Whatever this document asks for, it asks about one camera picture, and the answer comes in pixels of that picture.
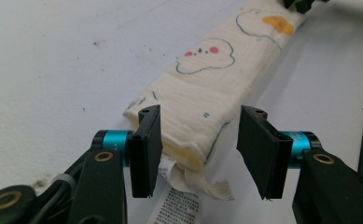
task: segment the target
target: pink cheek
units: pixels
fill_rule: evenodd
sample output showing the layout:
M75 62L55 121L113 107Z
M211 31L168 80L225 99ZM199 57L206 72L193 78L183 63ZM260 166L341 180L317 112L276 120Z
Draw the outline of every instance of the pink cheek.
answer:
M212 52L212 53L218 53L219 52L219 49L217 47L211 47L210 48L210 52Z
M192 51L188 51L187 53L184 54L185 57L189 57L189 56L192 56Z

